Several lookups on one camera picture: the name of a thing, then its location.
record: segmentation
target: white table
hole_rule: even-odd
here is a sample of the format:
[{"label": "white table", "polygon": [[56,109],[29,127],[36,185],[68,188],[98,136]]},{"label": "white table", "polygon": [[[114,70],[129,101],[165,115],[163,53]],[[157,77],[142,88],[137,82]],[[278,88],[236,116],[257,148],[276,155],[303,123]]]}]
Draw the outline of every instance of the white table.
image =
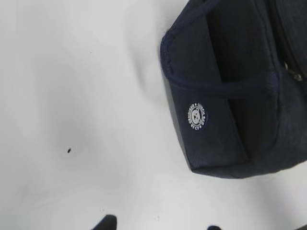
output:
[{"label": "white table", "polygon": [[192,174],[158,60],[186,0],[0,2],[0,229],[293,230],[307,165]]}]

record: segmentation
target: bag strap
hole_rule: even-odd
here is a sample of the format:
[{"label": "bag strap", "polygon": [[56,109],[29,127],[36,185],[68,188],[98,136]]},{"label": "bag strap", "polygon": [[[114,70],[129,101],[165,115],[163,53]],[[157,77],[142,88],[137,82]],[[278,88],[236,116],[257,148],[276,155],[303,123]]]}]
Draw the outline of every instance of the bag strap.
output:
[{"label": "bag strap", "polygon": [[175,37],[198,18],[210,13],[221,0],[207,0],[191,12],[182,21],[176,22],[165,34],[161,42],[161,63],[165,77],[181,89],[199,92],[206,96],[226,99],[241,99],[259,94],[276,94],[279,90],[278,74],[275,71],[265,72],[248,80],[231,83],[203,83],[187,81],[173,74],[170,64],[169,47]]}]

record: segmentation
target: navy blue bag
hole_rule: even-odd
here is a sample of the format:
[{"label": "navy blue bag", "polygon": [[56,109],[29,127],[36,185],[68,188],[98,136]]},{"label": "navy blue bag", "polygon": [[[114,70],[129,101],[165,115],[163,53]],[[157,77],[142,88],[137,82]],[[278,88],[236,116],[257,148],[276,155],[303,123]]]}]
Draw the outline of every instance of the navy blue bag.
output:
[{"label": "navy blue bag", "polygon": [[306,0],[190,0],[167,31],[162,69],[194,173],[246,178],[307,160],[306,12]]}]

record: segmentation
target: white logo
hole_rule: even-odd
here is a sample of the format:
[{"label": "white logo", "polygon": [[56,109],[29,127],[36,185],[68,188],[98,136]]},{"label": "white logo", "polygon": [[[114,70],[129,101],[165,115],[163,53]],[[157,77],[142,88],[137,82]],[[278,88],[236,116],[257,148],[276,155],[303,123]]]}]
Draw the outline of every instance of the white logo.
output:
[{"label": "white logo", "polygon": [[199,103],[194,103],[190,106],[188,112],[188,121],[191,128],[199,130],[204,127],[206,123],[206,112],[203,106]]}]

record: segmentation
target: zipper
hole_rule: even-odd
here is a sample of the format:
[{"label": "zipper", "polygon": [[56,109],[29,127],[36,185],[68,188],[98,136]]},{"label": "zipper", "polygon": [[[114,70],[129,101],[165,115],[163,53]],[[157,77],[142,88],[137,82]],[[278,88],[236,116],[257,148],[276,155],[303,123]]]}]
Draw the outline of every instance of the zipper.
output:
[{"label": "zipper", "polygon": [[297,81],[302,81],[302,71],[295,58],[295,55],[290,48],[290,44],[284,31],[280,14],[277,9],[276,1],[277,0],[269,0],[268,2],[269,9],[271,11],[271,13],[269,13],[269,16],[272,22],[272,30],[275,38],[277,53],[280,59],[282,59],[282,62],[284,62],[286,70],[294,77],[294,79],[296,79]]},{"label": "zipper", "polygon": [[288,73],[290,73],[295,80],[303,81],[302,75],[300,75],[299,73],[293,71],[292,69],[289,69],[289,66],[288,66],[288,64],[286,62],[284,62],[284,67],[285,67],[286,71]]}]

